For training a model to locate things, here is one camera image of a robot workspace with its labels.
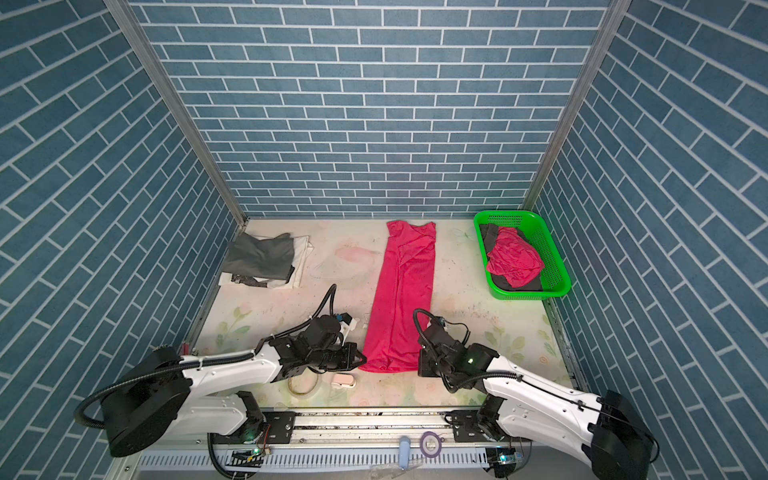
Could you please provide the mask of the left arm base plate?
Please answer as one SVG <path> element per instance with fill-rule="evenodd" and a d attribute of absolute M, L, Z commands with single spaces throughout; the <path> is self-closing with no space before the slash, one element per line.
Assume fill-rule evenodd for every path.
<path fill-rule="evenodd" d="M 259 418 L 247 418 L 233 433 L 213 433 L 214 445 L 272 445 L 291 442 L 296 413 L 292 411 L 263 412 Z"/>

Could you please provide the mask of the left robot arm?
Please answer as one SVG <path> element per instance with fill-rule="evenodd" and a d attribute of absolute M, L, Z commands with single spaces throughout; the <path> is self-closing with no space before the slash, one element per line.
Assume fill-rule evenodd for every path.
<path fill-rule="evenodd" d="M 287 381 L 306 370 L 349 372 L 365 365 L 362 351 L 346 339 L 352 321 L 348 314 L 321 315 L 230 354 L 180 356 L 162 347 L 96 394 L 101 419 L 88 418 L 83 408 L 77 419 L 104 430 L 116 458 L 188 434 L 263 442 L 267 419 L 249 386 Z"/>

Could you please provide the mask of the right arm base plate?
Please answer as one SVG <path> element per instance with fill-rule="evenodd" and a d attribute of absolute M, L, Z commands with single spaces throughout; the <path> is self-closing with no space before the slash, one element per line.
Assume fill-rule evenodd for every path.
<path fill-rule="evenodd" d="M 528 438 L 506 433 L 496 419 L 480 410 L 453 410 L 443 415 L 446 424 L 458 443 L 515 443 L 527 442 Z"/>

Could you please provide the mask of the green plastic basket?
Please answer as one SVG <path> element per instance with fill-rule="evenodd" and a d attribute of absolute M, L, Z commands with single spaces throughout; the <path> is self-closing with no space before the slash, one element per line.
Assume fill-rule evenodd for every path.
<path fill-rule="evenodd" d="M 546 222 L 536 213 L 524 210 L 487 210 L 477 213 L 473 219 L 478 246 L 482 258 L 484 274 L 491 295 L 498 300 L 536 300 L 565 296 L 571 289 L 572 282 L 566 270 L 562 256 L 549 232 Z M 488 255 L 481 235 L 481 226 L 493 224 L 499 227 L 518 228 L 528 243 L 543 260 L 544 266 L 539 275 L 539 290 L 505 291 L 500 289 L 487 271 Z"/>

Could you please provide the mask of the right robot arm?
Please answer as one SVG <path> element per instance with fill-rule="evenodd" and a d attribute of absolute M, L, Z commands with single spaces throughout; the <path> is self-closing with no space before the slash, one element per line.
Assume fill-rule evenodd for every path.
<path fill-rule="evenodd" d="M 453 338 L 449 321 L 426 310 L 415 310 L 413 323 L 420 375 L 440 379 L 450 393 L 484 393 L 475 426 L 486 438 L 543 444 L 588 465 L 599 479 L 644 479 L 659 458 L 659 441 L 620 393 L 559 385 L 490 347 Z"/>

